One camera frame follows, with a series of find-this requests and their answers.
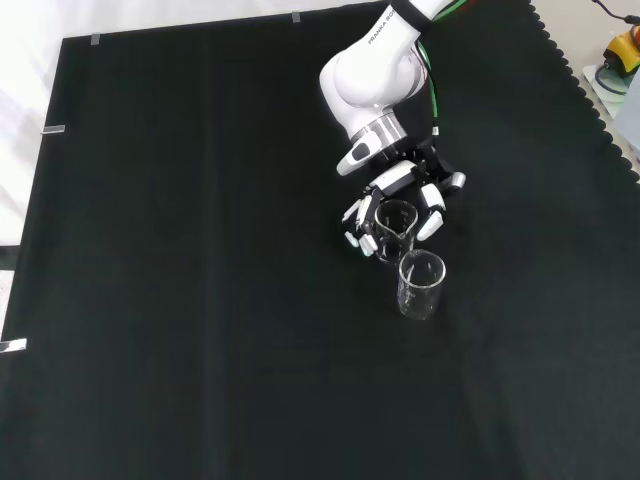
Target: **black cloth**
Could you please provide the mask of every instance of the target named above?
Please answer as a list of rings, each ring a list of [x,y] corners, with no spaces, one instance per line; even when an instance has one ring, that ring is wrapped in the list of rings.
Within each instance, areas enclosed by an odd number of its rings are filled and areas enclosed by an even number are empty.
[[[17,245],[0,246],[0,270],[15,270],[18,261],[18,251],[20,247]]]
[[[423,39],[468,176],[433,325],[338,229],[318,74],[368,4],[63,42],[0,358],[0,478],[629,479],[635,176],[524,0]],[[426,91],[398,107],[430,126]]]

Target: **clear glass cup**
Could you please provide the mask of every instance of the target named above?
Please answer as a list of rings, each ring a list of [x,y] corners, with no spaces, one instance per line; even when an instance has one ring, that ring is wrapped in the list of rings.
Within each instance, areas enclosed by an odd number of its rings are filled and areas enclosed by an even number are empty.
[[[411,250],[402,258],[399,271],[400,312],[414,320],[427,320],[438,306],[447,273],[444,262],[426,250]]]
[[[376,256],[389,265],[398,265],[413,249],[418,210],[402,200],[388,200],[376,209],[374,232],[378,239]]]

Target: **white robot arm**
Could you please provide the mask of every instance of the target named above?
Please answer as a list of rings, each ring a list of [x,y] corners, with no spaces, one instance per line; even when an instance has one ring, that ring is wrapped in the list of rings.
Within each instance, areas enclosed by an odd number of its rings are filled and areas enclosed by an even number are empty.
[[[450,0],[410,3],[433,19]],[[394,144],[406,138],[393,107],[426,81],[425,66],[414,47],[420,33],[390,5],[363,38],[329,60],[320,73],[325,100],[353,143],[338,165],[340,175],[387,149],[393,155]]]
[[[427,81],[427,69],[415,42],[423,27],[451,0],[390,3],[374,27],[334,56],[320,74],[325,100],[352,142],[351,150],[338,164],[338,173],[347,175],[373,159],[391,166],[365,188],[362,198],[347,210],[342,220],[345,236],[365,256],[378,249],[372,222],[384,198],[418,184],[429,212],[418,232],[418,240],[422,241],[443,223],[443,194],[459,190],[466,180],[464,174],[443,168],[437,160],[434,164],[437,156],[432,144],[420,146],[431,157],[431,163],[424,158],[416,159],[415,154],[408,158],[411,139],[393,112],[394,105],[417,93]],[[434,178],[429,177],[432,171],[436,172]]]

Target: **metal clip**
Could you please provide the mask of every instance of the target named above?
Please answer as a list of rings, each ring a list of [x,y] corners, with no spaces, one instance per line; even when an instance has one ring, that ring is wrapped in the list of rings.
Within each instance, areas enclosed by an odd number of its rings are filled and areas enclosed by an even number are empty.
[[[21,338],[20,340],[12,340],[10,342],[0,342],[0,354],[8,352],[17,352],[19,350],[26,350],[27,339]]]
[[[54,127],[44,127],[42,129],[42,135],[51,135],[52,133],[64,133],[65,131],[64,125],[56,125]]]

